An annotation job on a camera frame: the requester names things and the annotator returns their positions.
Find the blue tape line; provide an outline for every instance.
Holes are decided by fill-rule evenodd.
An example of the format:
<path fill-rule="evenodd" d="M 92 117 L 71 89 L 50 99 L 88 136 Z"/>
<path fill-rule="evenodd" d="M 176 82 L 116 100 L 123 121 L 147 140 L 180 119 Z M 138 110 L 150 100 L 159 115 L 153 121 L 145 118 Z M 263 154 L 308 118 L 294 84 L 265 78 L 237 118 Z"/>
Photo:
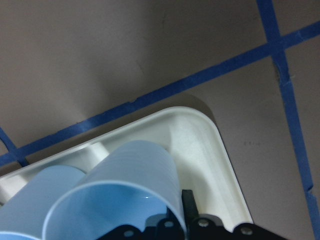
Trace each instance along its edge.
<path fill-rule="evenodd" d="M 320 35 L 320 21 L 284 36 L 281 41 L 284 49 L 300 44 Z"/>
<path fill-rule="evenodd" d="M 281 35 L 272 0 L 257 0 L 256 3 L 260 12 L 266 40 L 268 43 L 278 41 Z"/>
<path fill-rule="evenodd" d="M 271 0 L 257 0 L 260 16 L 265 30 L 266 38 L 271 45 L 275 44 L 281 38 L 276 14 Z M 293 46 L 298 41 L 305 41 L 308 36 L 319 34 L 319 22 L 296 31 L 284 37 L 282 47 Z M 280 76 L 280 92 L 284 104 L 285 115 L 291 135 L 292 144 L 298 168 L 303 185 L 304 195 L 307 201 L 308 211 L 311 219 L 311 224 L 316 240 L 320 240 L 320 214 L 317 204 L 317 199 L 312 195 L 313 181 L 308 162 L 307 150 L 304 142 L 303 132 L 299 120 L 299 114 L 295 99 L 293 84 L 289 75 L 288 62 L 284 50 L 276 54 L 272 54 L 272 60 L 278 68 Z"/>
<path fill-rule="evenodd" d="M 16 157 L 10 154 L 9 152 L 2 155 L 0 158 L 0 166 L 4 166 L 16 161 Z"/>
<path fill-rule="evenodd" d="M 8 137 L 8 135 L 5 133 L 5 131 L 1 127 L 0 127 L 0 140 L 3 142 L 3 144 L 8 149 L 9 152 L 17 149 L 17 147 L 14 145 L 14 143 L 11 141 L 11 139 Z"/>
<path fill-rule="evenodd" d="M 3 142 L 3 144 L 9 151 L 8 156 L 7 155 L 4 156 L 3 159 L 0 158 L 0 166 L 9 164 L 15 161 L 18 161 L 22 167 L 25 167 L 29 164 L 25 158 L 25 155 L 19 155 L 19 156 L 16 155 L 17 147 L 1 127 L 0 127 L 0 140 Z"/>

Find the white plastic tray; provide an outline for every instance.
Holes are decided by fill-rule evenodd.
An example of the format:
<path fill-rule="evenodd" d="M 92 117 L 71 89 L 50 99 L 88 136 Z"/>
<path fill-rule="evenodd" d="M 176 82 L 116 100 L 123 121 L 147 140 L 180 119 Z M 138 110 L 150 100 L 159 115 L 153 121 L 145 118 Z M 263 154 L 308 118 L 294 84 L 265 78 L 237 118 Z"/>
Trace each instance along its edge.
<path fill-rule="evenodd" d="M 180 186 L 193 190 L 200 214 L 220 217 L 229 231 L 253 222 L 217 127 L 203 113 L 181 106 L 158 111 L 0 177 L 0 202 L 5 204 L 48 166 L 70 165 L 88 172 L 131 140 L 158 143 L 172 155 Z"/>

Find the plastic cup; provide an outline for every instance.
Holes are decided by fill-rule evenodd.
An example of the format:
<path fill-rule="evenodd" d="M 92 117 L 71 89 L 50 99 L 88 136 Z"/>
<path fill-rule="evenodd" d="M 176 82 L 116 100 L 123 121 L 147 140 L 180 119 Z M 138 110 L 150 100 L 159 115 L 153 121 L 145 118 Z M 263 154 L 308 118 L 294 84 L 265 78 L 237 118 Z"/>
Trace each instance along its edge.
<path fill-rule="evenodd" d="M 186 231 L 177 169 L 160 145 L 128 142 L 50 209 L 43 239 L 98 239 L 120 225 L 155 226 L 167 207 Z"/>
<path fill-rule="evenodd" d="M 65 165 L 40 171 L 0 208 L 0 239 L 40 240 L 50 207 L 85 176 Z"/>

